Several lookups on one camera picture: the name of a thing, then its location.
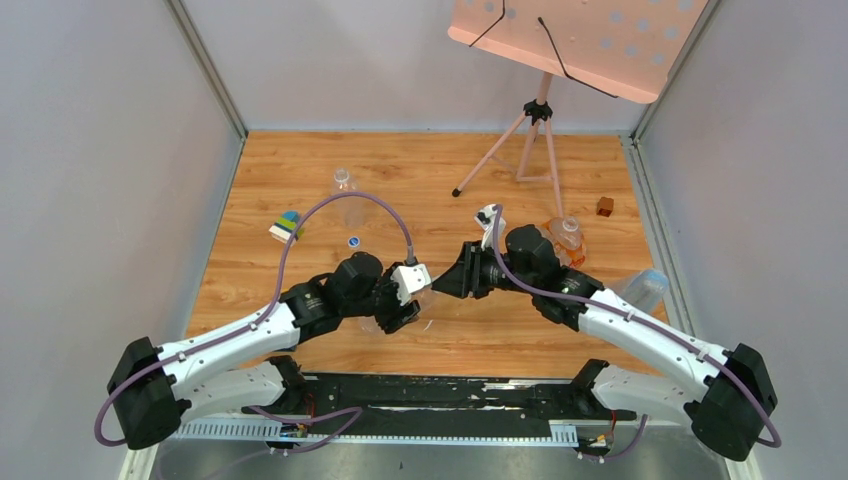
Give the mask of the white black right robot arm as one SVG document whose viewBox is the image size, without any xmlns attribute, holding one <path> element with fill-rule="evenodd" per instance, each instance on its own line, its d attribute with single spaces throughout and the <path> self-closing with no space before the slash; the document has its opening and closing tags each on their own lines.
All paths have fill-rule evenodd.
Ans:
<svg viewBox="0 0 848 480">
<path fill-rule="evenodd" d="M 757 444 L 779 448 L 771 420 L 778 399 L 765 360 L 740 343 L 733 349 L 688 336 L 625 301 L 601 281 L 561 265 L 533 225 L 510 231 L 506 250 L 464 243 L 457 261 L 432 284 L 456 298 L 480 299 L 495 289 L 527 293 L 554 324 L 600 338 L 657 370 L 628 373 L 591 360 L 571 390 L 584 417 L 630 410 L 691 428 L 721 456 L 744 461 Z"/>
</svg>

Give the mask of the orange label plastic bottle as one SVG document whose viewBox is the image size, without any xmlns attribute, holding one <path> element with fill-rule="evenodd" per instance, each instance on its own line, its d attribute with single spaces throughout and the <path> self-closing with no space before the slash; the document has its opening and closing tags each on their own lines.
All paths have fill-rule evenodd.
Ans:
<svg viewBox="0 0 848 480">
<path fill-rule="evenodd" d="M 552 243 L 562 266 L 579 269 L 584 265 L 587 257 L 585 237 L 575 216 L 552 218 L 540 228 Z"/>
</svg>

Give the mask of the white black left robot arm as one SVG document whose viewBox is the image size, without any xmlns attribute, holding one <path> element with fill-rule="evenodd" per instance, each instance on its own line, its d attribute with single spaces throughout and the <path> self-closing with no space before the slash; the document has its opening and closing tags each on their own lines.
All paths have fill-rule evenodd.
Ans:
<svg viewBox="0 0 848 480">
<path fill-rule="evenodd" d="M 142 450 L 185 423 L 226 410 L 273 404 L 283 413 L 298 411 L 307 389 L 293 368 L 243 363 L 332 333 L 354 317 L 372 317 L 384 333 L 394 333 L 415 320 L 421 310 L 415 296 L 431 283 L 422 263 L 384 267 L 359 252 L 223 327 L 160 346 L 147 337 L 131 342 L 107 383 L 107 405 L 123 433 L 117 443 Z"/>
</svg>

